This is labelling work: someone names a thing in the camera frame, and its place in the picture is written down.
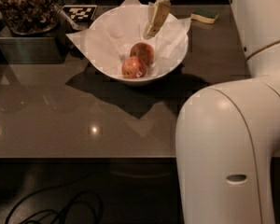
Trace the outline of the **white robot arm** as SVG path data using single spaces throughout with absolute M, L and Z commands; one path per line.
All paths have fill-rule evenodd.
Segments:
M 280 150 L 280 0 L 230 0 L 251 77 L 184 103 L 175 154 L 185 224 L 275 224 Z

